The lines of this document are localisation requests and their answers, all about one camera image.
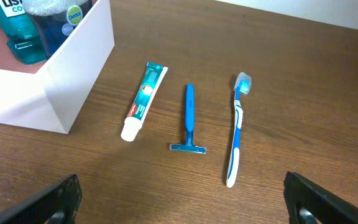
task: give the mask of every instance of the toothpaste tube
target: toothpaste tube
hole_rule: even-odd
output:
[[[133,141],[135,139],[137,132],[142,128],[155,93],[167,71],[168,67],[147,62],[147,68],[142,84],[140,84],[134,103],[124,122],[124,128],[121,133],[123,140]]]

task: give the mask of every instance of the razor head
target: razor head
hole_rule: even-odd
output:
[[[251,89],[251,84],[252,78],[244,72],[241,72],[237,77],[236,84],[234,85],[234,91],[236,91],[237,87],[240,86],[240,94],[246,95]]]
[[[176,151],[185,151],[185,152],[206,154],[205,147],[192,146],[192,145],[186,145],[186,144],[171,144],[171,145],[169,145],[169,149],[176,150]]]

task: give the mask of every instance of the mouthwash bottle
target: mouthwash bottle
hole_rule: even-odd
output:
[[[16,59],[33,64],[46,59],[37,28],[22,7],[22,0],[0,0],[0,26]]]

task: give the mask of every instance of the listerine logo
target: listerine logo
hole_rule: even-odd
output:
[[[25,14],[25,11],[22,6],[22,0],[0,0],[0,5],[6,17]]]
[[[66,14],[67,22],[73,26],[77,26],[82,20],[82,9],[80,6],[70,6]]]

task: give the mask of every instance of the toothpaste tube cap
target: toothpaste tube cap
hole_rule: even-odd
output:
[[[121,138],[125,141],[133,141],[142,127],[142,122],[137,118],[128,117],[125,119],[124,128],[121,132]]]

